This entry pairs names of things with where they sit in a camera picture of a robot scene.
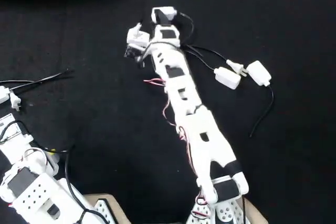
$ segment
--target hole in bracket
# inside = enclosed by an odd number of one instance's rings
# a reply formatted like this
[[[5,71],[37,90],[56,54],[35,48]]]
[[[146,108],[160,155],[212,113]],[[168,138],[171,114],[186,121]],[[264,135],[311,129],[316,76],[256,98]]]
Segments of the hole in bracket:
[[[179,89],[178,92],[179,92],[178,94],[180,95],[180,97],[183,101],[188,100],[188,98],[185,95],[185,89]]]
[[[204,142],[209,142],[209,137],[208,137],[208,134],[206,132],[201,133],[200,137]]]

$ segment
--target white connector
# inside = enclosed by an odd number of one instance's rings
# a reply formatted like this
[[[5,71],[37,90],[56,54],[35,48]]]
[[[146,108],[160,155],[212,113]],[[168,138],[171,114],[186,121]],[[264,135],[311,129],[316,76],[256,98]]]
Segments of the white connector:
[[[251,63],[246,68],[248,74],[252,77],[252,79],[259,85],[259,86],[269,86],[271,75],[267,71],[267,69],[263,66],[263,64],[260,63],[259,60],[256,60],[255,62]]]
[[[247,76],[246,75],[247,70],[244,68],[243,64],[235,63],[235,62],[230,61],[230,60],[226,60],[226,64],[228,64],[233,69],[233,71],[236,72],[236,74],[239,74],[239,75],[244,76],[244,77]]]
[[[150,35],[144,31],[140,31],[141,23],[128,30],[127,44],[136,44],[141,47],[146,47],[149,43]]]
[[[221,84],[231,88],[236,89],[236,87],[239,85],[241,77],[240,75],[232,72],[231,70],[228,70],[223,67],[216,68],[214,70],[215,79],[220,82]]]
[[[163,7],[155,7],[152,9],[152,21],[156,24],[156,14],[155,10],[160,10],[167,17],[168,20],[173,20],[173,18],[177,15],[177,10],[172,6],[163,6]]]
[[[5,86],[0,86],[0,104],[4,103],[9,99],[9,88],[6,88]]]
[[[12,104],[12,109],[20,111],[21,107],[21,98],[19,98],[13,91],[9,93],[10,103]]]

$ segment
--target red wire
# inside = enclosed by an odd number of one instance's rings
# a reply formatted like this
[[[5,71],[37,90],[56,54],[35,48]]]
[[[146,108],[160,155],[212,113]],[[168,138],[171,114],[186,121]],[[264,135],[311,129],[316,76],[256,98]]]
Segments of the red wire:
[[[171,123],[171,122],[167,119],[167,117],[166,117],[166,109],[169,107],[169,104],[170,104],[170,99],[169,99],[169,96],[167,95],[167,103],[166,103],[165,107],[164,107],[163,110],[162,110],[162,115],[163,115],[163,117],[166,119],[166,121],[168,122],[168,124],[170,124],[171,126],[176,126],[176,124]]]
[[[209,215],[205,215],[202,212],[192,211],[192,213],[195,214],[195,215],[199,215],[199,216],[205,217],[205,218],[209,218]]]

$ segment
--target white power plug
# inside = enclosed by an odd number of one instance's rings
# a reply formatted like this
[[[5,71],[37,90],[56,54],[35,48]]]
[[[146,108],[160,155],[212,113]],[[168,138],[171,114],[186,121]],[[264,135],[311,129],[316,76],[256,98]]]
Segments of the white power plug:
[[[12,109],[20,111],[21,107],[21,98],[19,98],[13,91],[9,93],[10,103],[12,104]]]
[[[220,82],[221,84],[231,88],[236,89],[240,83],[241,76],[228,70],[223,67],[216,68],[214,70],[215,79]]]
[[[271,75],[267,71],[267,69],[261,64],[259,60],[256,60],[255,62],[251,63],[246,68],[248,74],[252,77],[252,79],[259,85],[259,86],[269,86]]]

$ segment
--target equipment in background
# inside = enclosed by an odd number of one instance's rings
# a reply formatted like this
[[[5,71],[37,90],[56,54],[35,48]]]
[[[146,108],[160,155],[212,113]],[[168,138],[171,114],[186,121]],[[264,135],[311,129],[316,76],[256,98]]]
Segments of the equipment in background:
[[[55,180],[58,173],[57,153],[40,147],[27,132],[24,134],[12,114],[0,119],[0,150],[12,167],[0,184],[0,197],[30,224],[114,224],[106,202],[91,206],[66,178]]]
[[[245,209],[236,202],[248,193],[246,178],[211,111],[198,96],[187,61],[180,50],[180,33],[172,24],[177,15],[189,18],[173,7],[153,8],[153,37],[150,39],[140,31],[141,24],[131,28],[125,57],[133,58],[140,67],[144,67],[144,60],[150,55],[155,72],[160,77],[146,82],[163,87],[167,94],[163,115],[165,117],[165,109],[171,104],[175,120],[169,124],[175,127],[180,139],[186,143],[188,160],[200,188],[187,223],[249,223],[245,214],[241,215]],[[225,167],[229,175],[211,180],[212,161]]]

